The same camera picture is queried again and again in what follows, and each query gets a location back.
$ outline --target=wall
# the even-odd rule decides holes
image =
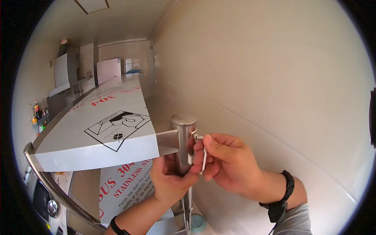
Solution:
[[[153,58],[150,57],[150,41],[125,42],[99,48],[99,61],[113,58],[124,60],[124,72],[130,69],[141,69],[144,76],[140,76],[143,87],[143,95],[147,98],[153,89],[154,79],[152,76]]]
[[[31,37],[18,68],[12,100],[12,138],[18,169],[25,175],[28,163],[23,149],[36,138],[29,104],[37,100],[40,108],[47,107],[46,97],[56,88],[53,66],[49,61],[57,58],[59,43],[48,43]]]
[[[249,144],[304,183],[313,234],[338,234],[374,164],[369,57],[335,1],[178,0],[152,38],[163,111]],[[267,211],[213,181],[194,201],[217,234],[267,234]]]

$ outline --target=tiled wall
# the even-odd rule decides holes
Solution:
[[[152,38],[156,91],[199,134],[237,135],[261,168],[304,183],[312,232],[337,234],[367,185],[373,72],[335,1],[178,0]],[[267,234],[267,211],[200,180],[194,200],[217,234]]]

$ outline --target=shirt sleeve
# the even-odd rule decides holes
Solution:
[[[312,235],[308,204],[288,210],[285,220],[274,229],[273,235]]]

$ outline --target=right hand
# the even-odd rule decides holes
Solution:
[[[240,194],[248,199],[255,199],[260,187],[262,171],[257,166],[251,149],[241,139],[232,135],[210,134],[199,140],[194,150],[197,151],[191,171],[198,173],[203,164],[203,148],[208,155],[205,180],[214,181],[225,190]]]

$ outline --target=left hand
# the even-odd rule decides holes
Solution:
[[[191,170],[184,177],[172,175],[173,155],[153,159],[150,176],[154,183],[154,196],[166,207],[171,207],[180,200],[188,189],[197,182],[199,176]]]

